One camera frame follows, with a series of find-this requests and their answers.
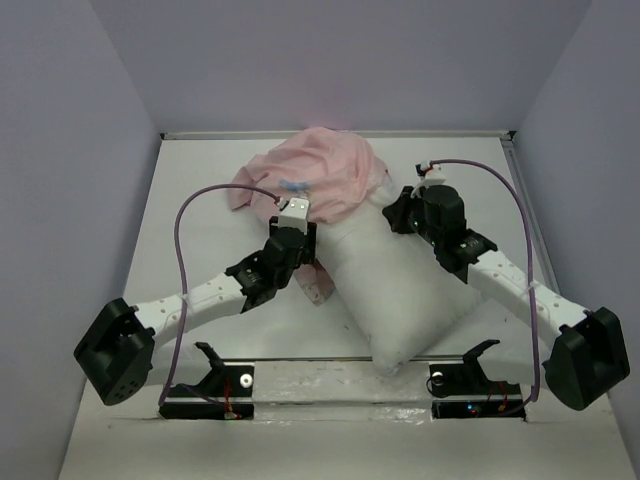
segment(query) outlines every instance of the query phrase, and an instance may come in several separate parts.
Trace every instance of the black bracket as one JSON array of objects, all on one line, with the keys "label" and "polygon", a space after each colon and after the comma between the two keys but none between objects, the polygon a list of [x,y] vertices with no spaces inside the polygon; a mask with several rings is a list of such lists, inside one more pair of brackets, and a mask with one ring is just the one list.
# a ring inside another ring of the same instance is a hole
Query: black bracket
[{"label": "black bracket", "polygon": [[225,271],[238,281],[247,297],[242,313],[271,300],[279,289],[289,284],[297,268],[315,260],[315,223],[307,224],[305,235],[296,228],[278,227],[276,222],[277,217],[272,217],[269,239],[262,250]]},{"label": "black bracket", "polygon": [[419,223],[413,223],[414,212],[419,212],[422,200],[412,198],[411,192],[413,187],[406,186],[402,189],[398,199],[391,205],[387,205],[382,209],[382,215],[389,222],[389,227],[394,233],[407,235],[418,233]]},{"label": "black bracket", "polygon": [[122,298],[107,303],[73,352],[105,405],[117,405],[147,381],[155,342]]},{"label": "black bracket", "polygon": [[[216,351],[205,342],[197,342],[200,349],[209,359],[211,370],[197,384],[193,386],[178,384],[169,390],[166,402],[160,407],[159,413],[167,419],[209,419],[225,420],[225,405],[219,401],[203,401],[203,398],[224,398],[228,389],[229,397],[248,398],[253,396],[253,383],[243,385],[242,377],[250,375],[253,379],[255,367],[253,364],[235,365],[225,364]],[[254,406],[251,402],[234,402],[230,404],[238,419],[253,416]]]},{"label": "black bracket", "polygon": [[459,395],[486,395],[490,382],[478,362],[478,357],[500,340],[485,340],[462,356],[462,363],[429,364],[427,388],[436,398]]},{"label": "black bracket", "polygon": [[618,317],[600,308],[574,327],[560,328],[551,357],[543,363],[553,394],[569,408],[584,410],[629,376],[629,358]]}]

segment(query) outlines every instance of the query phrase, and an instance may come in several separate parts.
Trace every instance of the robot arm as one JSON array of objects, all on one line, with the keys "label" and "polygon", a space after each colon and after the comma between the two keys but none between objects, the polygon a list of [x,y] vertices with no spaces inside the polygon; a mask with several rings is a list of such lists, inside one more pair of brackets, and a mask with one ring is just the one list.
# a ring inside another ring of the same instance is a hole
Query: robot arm
[{"label": "robot arm", "polygon": [[[467,228],[464,202],[443,185],[438,169],[405,187],[383,209],[394,232],[417,233],[434,247],[449,273],[493,298],[530,323],[529,288],[536,293],[538,337],[551,351],[542,365],[549,389],[565,405],[582,410],[629,375],[619,319],[606,308],[595,312],[572,303],[527,277],[491,240]],[[492,341],[486,348],[498,343]]]},{"label": "robot arm", "polygon": [[[316,225],[308,222],[309,201],[293,198],[269,222],[262,250],[191,289],[187,329],[244,313],[271,300],[295,269],[315,258]],[[134,395],[147,381],[154,353],[176,338],[182,295],[129,306],[122,298],[106,304],[74,351],[105,405]]]}]

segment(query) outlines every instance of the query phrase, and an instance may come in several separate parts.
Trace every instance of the black mount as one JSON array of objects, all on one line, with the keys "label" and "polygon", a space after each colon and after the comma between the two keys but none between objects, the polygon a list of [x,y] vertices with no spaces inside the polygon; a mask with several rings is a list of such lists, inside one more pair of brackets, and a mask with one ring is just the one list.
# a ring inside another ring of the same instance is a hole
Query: black mount
[{"label": "black mount", "polygon": [[124,402],[144,385],[152,368],[154,334],[122,298],[104,306],[73,352],[102,403]]},{"label": "black mount", "polygon": [[[224,403],[206,402],[202,400],[202,397],[224,398],[225,388],[228,386],[230,397],[250,399],[253,395],[253,384],[244,386],[240,379],[245,374],[253,377],[255,368],[252,364],[246,363],[225,364],[208,343],[196,342],[196,347],[209,360],[211,370],[197,385],[178,384],[172,387],[166,402],[160,407],[159,413],[166,419],[225,420]],[[253,417],[253,403],[234,402],[230,405],[238,420]]]},{"label": "black mount", "polygon": [[493,382],[482,371],[478,358],[500,340],[485,340],[462,356],[462,363],[429,365],[429,391],[436,398],[452,395],[486,395]]},{"label": "black mount", "polygon": [[629,376],[629,358],[618,317],[600,308],[574,327],[560,328],[551,357],[543,363],[553,394],[567,407],[584,410]]},{"label": "black mount", "polygon": [[[278,227],[277,217],[271,219],[264,248],[225,272],[242,285],[247,297],[242,312],[271,300],[288,285],[296,268],[314,262],[316,228],[309,222],[304,235],[295,228]],[[155,332],[144,328],[135,312],[122,298],[107,303],[73,353],[105,405],[122,403],[134,395],[153,368]]]},{"label": "black mount", "polygon": [[391,231],[417,233],[433,245],[438,263],[447,272],[467,283],[468,267],[489,250],[497,250],[491,240],[467,228],[464,202],[448,185],[422,187],[411,197],[412,187],[404,187],[398,200],[382,209]]}]

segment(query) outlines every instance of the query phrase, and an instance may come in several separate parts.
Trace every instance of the white table surface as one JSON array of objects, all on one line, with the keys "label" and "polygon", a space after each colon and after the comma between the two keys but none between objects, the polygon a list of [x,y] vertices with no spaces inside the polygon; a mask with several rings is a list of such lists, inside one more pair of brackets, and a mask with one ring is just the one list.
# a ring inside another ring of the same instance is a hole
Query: white table surface
[{"label": "white table surface", "polygon": [[[254,154],[280,142],[163,142],[125,292],[130,304],[178,291],[172,225],[184,199],[203,186],[230,181]],[[376,138],[370,143],[399,186],[415,183],[414,164],[436,158],[478,160],[510,178],[497,138]],[[447,168],[447,174],[465,200],[470,226],[524,266],[522,227],[508,193],[470,168]],[[265,229],[253,213],[232,213],[225,200],[217,192],[201,197],[183,219],[192,286],[264,244]],[[527,328],[492,302],[467,322],[464,341],[452,335],[428,353],[462,353],[476,337],[495,337],[488,331],[523,345],[529,338]],[[211,342],[224,358],[368,354],[337,295],[315,307],[295,282],[267,305],[196,329],[185,341],[195,340]],[[157,395],[158,387],[147,387],[107,408],[87,385],[60,478],[634,478],[607,398],[578,413],[545,392],[529,409],[526,423],[225,423],[155,419]]]}]

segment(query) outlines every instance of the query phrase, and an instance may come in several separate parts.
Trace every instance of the lavender wall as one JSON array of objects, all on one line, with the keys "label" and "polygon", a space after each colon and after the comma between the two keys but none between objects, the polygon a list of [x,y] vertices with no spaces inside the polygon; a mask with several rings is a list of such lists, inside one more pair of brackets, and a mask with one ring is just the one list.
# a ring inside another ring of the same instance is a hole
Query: lavender wall
[{"label": "lavender wall", "polygon": [[589,0],[91,0],[161,131],[513,129]]},{"label": "lavender wall", "polygon": [[0,14],[0,478],[57,478],[71,352],[122,291],[159,146],[91,5]]},{"label": "lavender wall", "polygon": [[640,2],[595,1],[516,136],[563,293],[623,322],[631,377],[612,392],[640,472]]}]

